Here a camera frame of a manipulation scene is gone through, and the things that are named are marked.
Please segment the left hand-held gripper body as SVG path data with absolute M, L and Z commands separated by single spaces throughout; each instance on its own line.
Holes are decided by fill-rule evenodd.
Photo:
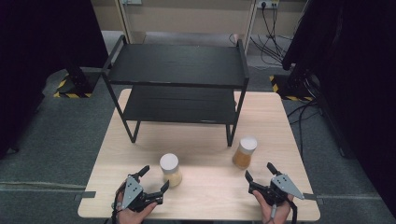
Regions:
M 142 212 L 152 203 L 163 203 L 163 189 L 154 193 L 146 193 L 140 185 L 139 175 L 128 175 L 125 183 L 121 186 L 122 201 L 120 209 L 130 209 L 134 212 Z

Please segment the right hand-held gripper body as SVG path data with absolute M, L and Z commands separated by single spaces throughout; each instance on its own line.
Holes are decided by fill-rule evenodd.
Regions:
M 289 195 L 304 199 L 303 194 L 298 190 L 288 175 L 276 175 L 270 181 L 269 186 L 263 186 L 253 180 L 248 185 L 248 192 L 252 194 L 253 190 L 257 190 L 269 205 L 281 205 L 288 199 Z

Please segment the jar of pale yellow powder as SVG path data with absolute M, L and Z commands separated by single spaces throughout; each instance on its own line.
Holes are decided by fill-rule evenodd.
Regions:
M 173 188 L 182 181 L 182 174 L 179 170 L 178 157 L 173 153 L 167 153 L 160 158 L 160 166 L 163 171 L 163 180 L 169 182 L 169 187 Z

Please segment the jar of orange powder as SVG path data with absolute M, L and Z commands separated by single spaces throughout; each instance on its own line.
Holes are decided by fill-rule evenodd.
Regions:
M 254 136 L 244 136 L 241 138 L 238 148 L 233 155 L 233 164 L 240 169 L 247 169 L 257 146 L 258 141 Z

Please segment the black two-tier shelf rack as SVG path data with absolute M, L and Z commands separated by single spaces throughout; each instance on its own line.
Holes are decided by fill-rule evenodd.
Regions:
M 222 124 L 233 143 L 248 88 L 241 41 L 233 47 L 129 44 L 120 36 L 102 68 L 108 92 L 136 141 L 143 121 Z

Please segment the person's left hand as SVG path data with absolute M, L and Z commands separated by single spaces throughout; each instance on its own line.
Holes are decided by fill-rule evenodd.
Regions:
M 116 214 L 112 218 L 113 224 L 142 224 L 144 219 L 154 210 L 157 203 L 151 203 L 141 212 L 134 212 L 128 208 L 123 209 L 121 203 L 123 200 L 122 186 L 116 191 L 117 200 L 114 202 Z

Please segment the person's right hand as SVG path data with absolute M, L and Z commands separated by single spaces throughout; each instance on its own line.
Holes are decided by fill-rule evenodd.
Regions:
M 257 190 L 253 190 L 252 193 L 261 207 L 262 224 L 286 224 L 291 210 L 288 202 L 284 202 L 274 209 L 264 200 L 263 196 Z

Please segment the grey tape strip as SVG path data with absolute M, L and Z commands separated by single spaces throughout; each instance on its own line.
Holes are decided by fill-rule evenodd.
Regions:
M 83 191 L 83 192 L 75 195 L 74 201 L 78 202 L 78 201 L 81 201 L 82 199 L 94 198 L 95 194 L 96 194 L 96 191 Z
M 315 201 L 318 205 L 323 205 L 324 204 L 323 199 L 319 198 L 314 193 L 303 193 L 303 196 L 304 196 L 305 200 Z

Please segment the black yellow striped stand base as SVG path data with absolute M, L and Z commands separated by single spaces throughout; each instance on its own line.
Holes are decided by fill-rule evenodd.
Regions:
M 88 79 L 88 84 L 90 88 L 88 90 L 82 91 L 80 90 L 71 80 L 69 74 L 66 74 L 59 86 L 56 89 L 56 92 L 53 94 L 56 98 L 90 98 L 92 96 L 94 87 L 97 83 L 97 78 L 92 73 L 87 73 L 86 77 Z
M 288 80 L 289 77 L 287 75 L 270 76 L 273 91 L 282 99 L 292 101 L 312 101 L 314 99 L 303 84 L 300 84 L 298 87 L 292 87 L 288 83 Z

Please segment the black curtain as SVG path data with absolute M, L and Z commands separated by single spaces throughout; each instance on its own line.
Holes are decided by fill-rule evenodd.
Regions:
M 309 0 L 282 66 L 314 75 L 343 149 L 396 217 L 396 0 Z
M 0 160 L 43 98 L 47 78 L 69 63 L 107 58 L 92 0 L 0 0 Z

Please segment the white frame post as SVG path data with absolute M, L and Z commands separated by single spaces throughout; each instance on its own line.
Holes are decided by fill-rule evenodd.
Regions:
M 123 33 L 127 39 L 127 42 L 129 44 L 133 44 L 134 37 L 132 36 L 131 30 L 130 30 L 129 19 L 128 19 L 128 16 L 125 11 L 124 0 L 114 0 L 114 1 L 115 1 L 116 9 L 119 14 L 120 24 L 121 24 Z
M 254 28 L 254 22 L 258 8 L 257 7 L 258 0 L 245 0 L 245 1 L 247 3 L 247 9 L 246 9 L 246 23 L 243 33 L 243 44 L 244 44 L 245 53 L 248 53 L 251 32 Z

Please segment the white wall socket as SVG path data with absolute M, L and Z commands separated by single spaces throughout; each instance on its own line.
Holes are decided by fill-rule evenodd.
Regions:
M 276 9 L 278 8 L 279 0 L 259 0 L 257 8 L 261 9 Z

